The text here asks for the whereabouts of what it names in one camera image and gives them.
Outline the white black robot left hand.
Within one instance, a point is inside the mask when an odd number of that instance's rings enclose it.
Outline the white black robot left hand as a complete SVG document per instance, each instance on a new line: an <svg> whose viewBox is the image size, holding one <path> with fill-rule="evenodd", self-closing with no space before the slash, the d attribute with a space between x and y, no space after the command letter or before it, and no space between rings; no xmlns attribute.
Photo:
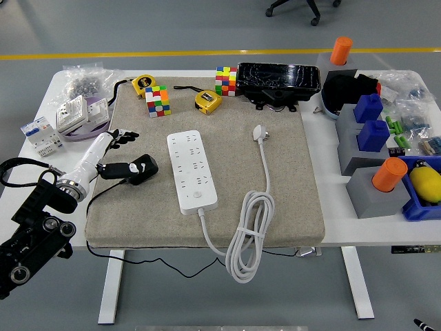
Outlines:
<svg viewBox="0 0 441 331"><path fill-rule="evenodd" d="M101 133L86 150L82 159L74 166L73 171L64 174L57 181L62 184L63 181L73 183L80 190L88 193L90 191L90 182L98 174L97 165L105 156L109 149L117 149L120 145L135 141L139 133L124 129L114 129Z"/></svg>

